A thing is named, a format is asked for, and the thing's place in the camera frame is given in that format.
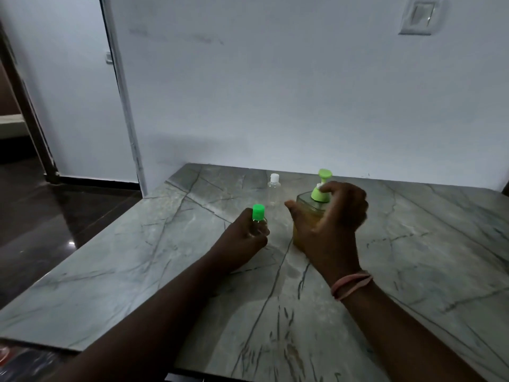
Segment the person's left hand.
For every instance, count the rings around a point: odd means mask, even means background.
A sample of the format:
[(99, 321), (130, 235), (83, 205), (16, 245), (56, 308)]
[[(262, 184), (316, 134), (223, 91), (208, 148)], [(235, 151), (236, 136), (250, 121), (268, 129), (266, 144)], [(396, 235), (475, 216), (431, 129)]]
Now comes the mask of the person's left hand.
[(238, 270), (259, 252), (249, 236), (251, 213), (252, 208), (245, 208), (207, 252), (207, 260), (220, 272), (229, 274)]

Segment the person's right hand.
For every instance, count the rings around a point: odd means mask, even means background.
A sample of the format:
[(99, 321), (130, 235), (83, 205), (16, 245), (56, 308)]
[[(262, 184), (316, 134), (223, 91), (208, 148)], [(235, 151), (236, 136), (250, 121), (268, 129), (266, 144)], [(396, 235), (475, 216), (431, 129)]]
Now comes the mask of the person's right hand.
[(366, 192), (350, 183), (331, 181), (320, 190), (332, 195), (315, 226), (315, 236), (297, 238), (309, 262), (331, 287), (361, 270), (355, 233), (367, 218), (368, 202)]

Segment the green pump soap bottle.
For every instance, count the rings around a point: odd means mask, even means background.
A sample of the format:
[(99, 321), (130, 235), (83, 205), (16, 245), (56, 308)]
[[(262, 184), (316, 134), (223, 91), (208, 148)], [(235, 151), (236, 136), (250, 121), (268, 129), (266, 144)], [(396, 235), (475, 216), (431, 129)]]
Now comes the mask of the green pump soap bottle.
[(318, 175), (320, 177), (320, 182), (316, 184), (313, 190), (310, 192), (303, 192), (296, 197), (296, 203), (302, 210), (306, 223), (311, 228), (315, 227), (322, 219), (331, 198), (331, 194), (329, 192), (321, 192), (320, 187), (332, 177), (332, 171), (321, 168)]

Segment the small green-capped clear bottle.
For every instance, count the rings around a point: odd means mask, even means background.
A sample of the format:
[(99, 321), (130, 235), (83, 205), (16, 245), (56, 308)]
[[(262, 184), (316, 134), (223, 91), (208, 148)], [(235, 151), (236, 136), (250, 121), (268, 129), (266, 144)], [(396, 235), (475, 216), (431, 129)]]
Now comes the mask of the small green-capped clear bottle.
[(252, 236), (268, 236), (268, 222), (265, 218), (265, 206), (255, 204), (252, 206), (250, 234)]

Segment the person's left forearm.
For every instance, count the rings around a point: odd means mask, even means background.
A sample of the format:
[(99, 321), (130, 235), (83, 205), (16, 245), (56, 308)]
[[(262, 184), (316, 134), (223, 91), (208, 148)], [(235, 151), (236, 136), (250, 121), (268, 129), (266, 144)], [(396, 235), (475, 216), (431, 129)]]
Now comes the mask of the person's left forearm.
[(225, 257), (209, 251), (45, 382), (164, 382), (226, 273)]

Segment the person's right forearm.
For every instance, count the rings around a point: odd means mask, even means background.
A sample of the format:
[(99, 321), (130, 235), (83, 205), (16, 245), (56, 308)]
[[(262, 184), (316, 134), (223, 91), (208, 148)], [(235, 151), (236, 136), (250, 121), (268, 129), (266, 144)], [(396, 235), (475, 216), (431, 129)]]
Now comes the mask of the person's right forearm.
[(393, 382), (487, 382), (373, 281), (341, 302)]

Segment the small white-capped clear bottle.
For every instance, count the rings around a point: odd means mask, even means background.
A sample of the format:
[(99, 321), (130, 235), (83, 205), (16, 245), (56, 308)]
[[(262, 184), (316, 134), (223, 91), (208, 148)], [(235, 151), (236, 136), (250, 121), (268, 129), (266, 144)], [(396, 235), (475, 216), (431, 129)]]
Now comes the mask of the small white-capped clear bottle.
[(283, 190), (279, 181), (279, 174), (271, 173), (267, 184), (267, 206), (276, 207), (281, 202), (282, 196)]

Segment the pink wrist band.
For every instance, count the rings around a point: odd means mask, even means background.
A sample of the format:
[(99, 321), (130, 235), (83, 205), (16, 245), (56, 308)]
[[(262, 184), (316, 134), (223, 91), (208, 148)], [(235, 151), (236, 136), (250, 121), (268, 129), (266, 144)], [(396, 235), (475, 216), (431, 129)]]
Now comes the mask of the pink wrist band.
[(344, 276), (337, 280), (330, 288), (330, 293), (336, 301), (343, 301), (358, 289), (372, 282), (373, 276), (364, 270)]

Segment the white door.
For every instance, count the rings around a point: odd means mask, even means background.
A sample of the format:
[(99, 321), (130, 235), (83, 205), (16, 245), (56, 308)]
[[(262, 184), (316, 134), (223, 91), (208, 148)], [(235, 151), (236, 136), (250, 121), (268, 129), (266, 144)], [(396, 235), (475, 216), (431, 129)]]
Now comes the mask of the white door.
[(142, 189), (100, 0), (0, 0), (0, 23), (59, 176)]

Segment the black shiny plastic bag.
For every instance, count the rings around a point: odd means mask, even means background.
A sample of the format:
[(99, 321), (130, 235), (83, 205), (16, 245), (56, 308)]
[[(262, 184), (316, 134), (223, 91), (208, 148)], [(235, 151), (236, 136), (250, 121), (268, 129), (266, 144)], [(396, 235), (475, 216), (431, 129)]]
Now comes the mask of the black shiny plastic bag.
[(0, 339), (0, 382), (46, 382), (79, 353)]

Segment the white wall switch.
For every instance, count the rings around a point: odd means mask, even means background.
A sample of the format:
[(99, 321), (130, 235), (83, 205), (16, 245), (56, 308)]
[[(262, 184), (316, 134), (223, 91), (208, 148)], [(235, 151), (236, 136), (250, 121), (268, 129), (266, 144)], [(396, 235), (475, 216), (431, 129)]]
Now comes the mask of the white wall switch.
[(400, 36), (432, 36), (444, 24), (449, 0), (407, 0), (398, 31)]

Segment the dark wooden door frame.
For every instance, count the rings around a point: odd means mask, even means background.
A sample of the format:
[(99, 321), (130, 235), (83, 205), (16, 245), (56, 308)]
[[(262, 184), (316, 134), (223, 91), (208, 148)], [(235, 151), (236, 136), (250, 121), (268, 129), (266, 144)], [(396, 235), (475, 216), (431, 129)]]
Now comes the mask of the dark wooden door frame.
[(43, 133), (34, 106), (29, 97), (26, 84), (18, 70), (18, 64), (9, 37), (0, 19), (0, 60), (9, 81), (11, 91), (16, 99), (17, 106), (25, 121), (30, 139), (37, 152), (44, 170), (46, 181), (52, 185), (61, 184), (60, 173)]

